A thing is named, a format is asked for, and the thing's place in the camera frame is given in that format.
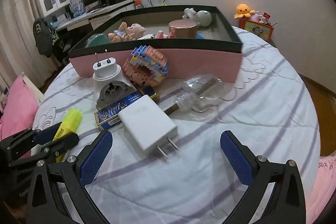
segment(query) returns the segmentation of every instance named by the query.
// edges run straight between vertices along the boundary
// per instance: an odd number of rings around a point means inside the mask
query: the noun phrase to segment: curtain
[[[35,0],[0,0],[0,76],[8,85],[25,72],[41,87],[58,68],[35,46],[33,23],[41,16]]]

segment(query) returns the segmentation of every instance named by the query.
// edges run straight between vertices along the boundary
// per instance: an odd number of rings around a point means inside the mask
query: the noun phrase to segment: textured blue pad
[[[253,183],[252,166],[226,132],[223,132],[220,137],[220,146],[240,182],[251,186]]]
[[[112,147],[112,134],[107,131],[81,166],[80,184],[92,183]]]

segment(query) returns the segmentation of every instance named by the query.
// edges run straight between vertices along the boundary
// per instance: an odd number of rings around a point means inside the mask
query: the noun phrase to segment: white bear figurine
[[[184,9],[183,19],[190,19],[197,23],[197,26],[207,27],[211,24],[212,17],[211,13],[208,11],[201,10],[198,13],[194,8]]]

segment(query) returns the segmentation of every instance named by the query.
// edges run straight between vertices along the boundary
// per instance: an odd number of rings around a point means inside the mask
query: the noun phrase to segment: round table
[[[319,125],[303,81],[279,51],[247,31],[234,27],[244,43],[236,83],[224,85],[223,103],[206,117],[175,112],[174,142],[179,151],[164,160],[142,154],[122,124],[110,129],[113,146],[95,180],[86,189],[111,223],[222,223],[243,196],[242,185],[221,151],[219,139],[231,130],[255,155],[269,161],[297,162],[305,197],[313,188],[320,156]],[[181,80],[159,87],[160,107],[172,103]],[[78,155],[98,135],[93,113],[93,79],[80,78],[71,64],[45,93],[34,129],[62,121],[74,107],[83,113]],[[260,218],[272,190],[269,185],[253,221]],[[75,221],[81,222],[62,188]]]

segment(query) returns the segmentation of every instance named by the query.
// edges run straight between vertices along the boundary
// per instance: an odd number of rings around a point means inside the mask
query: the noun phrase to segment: white power adapter
[[[179,149],[171,140],[177,135],[177,126],[148,95],[125,107],[118,116],[145,154],[158,149],[167,158],[160,146],[168,142]]]

